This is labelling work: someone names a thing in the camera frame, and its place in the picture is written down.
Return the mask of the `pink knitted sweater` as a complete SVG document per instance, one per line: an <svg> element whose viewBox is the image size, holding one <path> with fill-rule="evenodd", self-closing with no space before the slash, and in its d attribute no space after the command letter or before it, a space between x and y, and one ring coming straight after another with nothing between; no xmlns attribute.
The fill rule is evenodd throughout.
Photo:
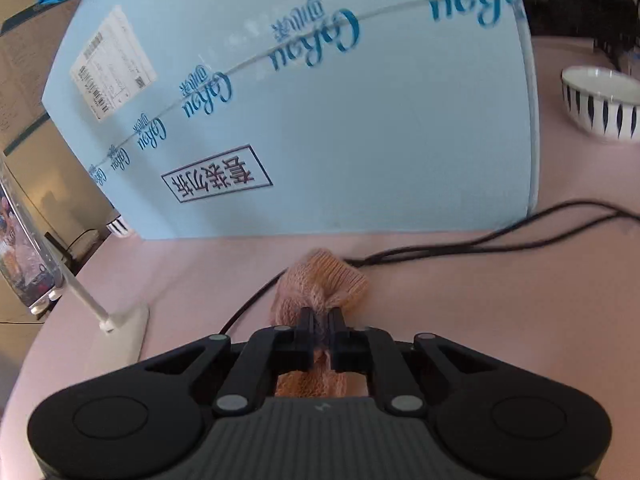
<svg viewBox="0 0 640 480"><path fill-rule="evenodd" d="M324 248L314 249L294 263L280 277L270 309L272 325L297 324L305 308L314 312L314 365L308 372L291 372L279 377L276 395L289 398L342 398L347 376L334 372L329 355L328 321L334 308L347 313L367 295L367 277L354 266Z"/></svg>

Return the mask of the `white phone stand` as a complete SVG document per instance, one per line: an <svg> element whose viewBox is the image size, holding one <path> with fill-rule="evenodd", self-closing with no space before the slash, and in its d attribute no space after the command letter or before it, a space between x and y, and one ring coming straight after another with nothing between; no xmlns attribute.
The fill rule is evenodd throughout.
<svg viewBox="0 0 640 480"><path fill-rule="evenodd" d="M41 247L41 255L51 257L62 276L61 284L55 289L58 296L70 292L98 320L100 332L93 338L86 369L104 375L137 363L148 330L149 306L135 304L125 310L108 312L54 254L54 246L48 240L44 240Z"/></svg>

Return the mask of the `smartphone with lit screen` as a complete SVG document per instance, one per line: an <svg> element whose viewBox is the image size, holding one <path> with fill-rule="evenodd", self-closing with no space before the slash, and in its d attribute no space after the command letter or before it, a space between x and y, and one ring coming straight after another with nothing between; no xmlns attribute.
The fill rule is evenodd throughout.
<svg viewBox="0 0 640 480"><path fill-rule="evenodd" d="M1 162L1 273L32 315L58 298L64 276Z"/></svg>

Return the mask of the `large light blue carton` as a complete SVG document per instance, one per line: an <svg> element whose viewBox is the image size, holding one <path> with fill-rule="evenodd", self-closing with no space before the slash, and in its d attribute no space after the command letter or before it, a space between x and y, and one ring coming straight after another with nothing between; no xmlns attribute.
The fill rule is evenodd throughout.
<svg viewBox="0 0 640 480"><path fill-rule="evenodd" d="M81 0L42 102L147 240L492 230L537 201L522 0Z"/></svg>

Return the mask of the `black white striped bowl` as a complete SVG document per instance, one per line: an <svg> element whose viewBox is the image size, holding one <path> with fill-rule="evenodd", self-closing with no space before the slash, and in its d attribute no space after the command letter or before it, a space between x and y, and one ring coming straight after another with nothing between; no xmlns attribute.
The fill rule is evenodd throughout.
<svg viewBox="0 0 640 480"><path fill-rule="evenodd" d="M639 81L616 70L570 66L561 73L568 117L603 140L639 142Z"/></svg>

